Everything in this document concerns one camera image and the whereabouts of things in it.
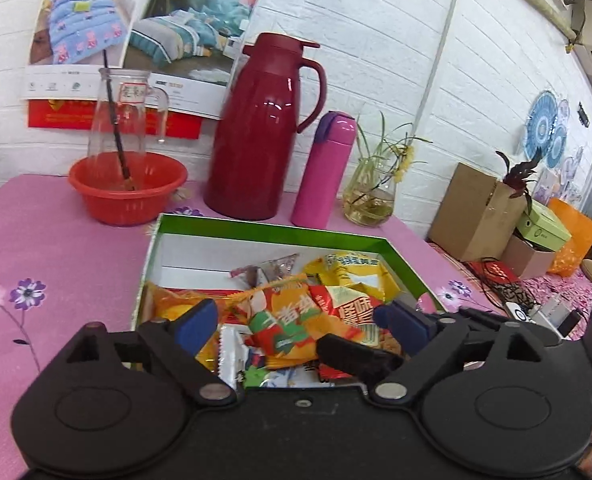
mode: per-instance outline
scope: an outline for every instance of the pink tablecloth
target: pink tablecloth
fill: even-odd
[[[189,186],[195,196],[179,212],[218,216],[196,186]],[[286,194],[272,222],[288,223],[293,203],[294,196]],[[374,230],[359,228],[336,211],[329,229],[385,236],[443,301],[458,296],[461,303],[491,307],[479,292],[459,286],[460,274],[397,219]],[[102,320],[112,331],[129,328],[147,231],[88,218],[64,178],[24,175],[0,189],[0,480],[25,470],[9,415],[38,367],[90,320]]]

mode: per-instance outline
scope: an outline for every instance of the thermos lid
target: thermos lid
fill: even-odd
[[[351,146],[356,140],[356,120],[344,112],[327,112],[321,118],[314,142],[332,140]]]

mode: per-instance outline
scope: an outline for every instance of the wall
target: wall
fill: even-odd
[[[18,98],[22,69],[41,0],[0,0],[0,185],[20,173],[65,174],[86,154],[80,132],[30,130]],[[274,30],[315,40],[308,54],[327,72],[326,108],[361,114],[369,134],[412,121],[428,82],[451,0],[261,0],[250,34]],[[592,94],[563,36],[522,0],[461,0],[454,40],[445,52],[433,114],[417,164],[400,186],[396,214],[424,235],[456,164],[499,173],[494,154],[515,152],[531,103],[543,89],[578,101],[592,120]],[[315,74],[303,73],[301,114],[316,101]],[[582,181],[592,160],[592,127],[572,115],[573,146],[586,145]],[[164,153],[182,160],[192,178],[206,176],[214,124],[196,141],[170,140]],[[300,182],[315,125],[298,136],[286,188]],[[356,163],[352,158],[348,174]]]

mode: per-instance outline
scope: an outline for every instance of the silver screw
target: silver screw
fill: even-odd
[[[407,388],[398,383],[383,383],[374,390],[381,399],[397,400],[407,395]]]
[[[223,400],[230,396],[231,389],[226,384],[210,383],[203,386],[199,393],[203,399]]]

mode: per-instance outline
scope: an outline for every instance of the thermos handle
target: thermos handle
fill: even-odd
[[[316,72],[318,72],[318,79],[320,81],[320,92],[318,94],[318,102],[314,107],[314,111],[310,114],[310,116],[307,119],[305,119],[301,124],[298,125],[298,128],[296,128],[297,133],[301,133],[305,128],[307,128],[311,123],[314,122],[316,117],[318,117],[318,115],[323,110],[323,106],[325,105],[325,101],[327,99],[327,76],[325,75],[325,70],[323,70],[323,67],[316,61],[312,61],[311,59],[305,58],[303,58],[300,61],[300,66],[307,66],[309,68],[313,68]]]
[[[162,144],[165,142],[165,133],[167,131],[169,96],[162,88],[157,88],[155,86],[147,87],[147,95],[155,97],[158,101],[158,109],[156,110],[156,140]]]

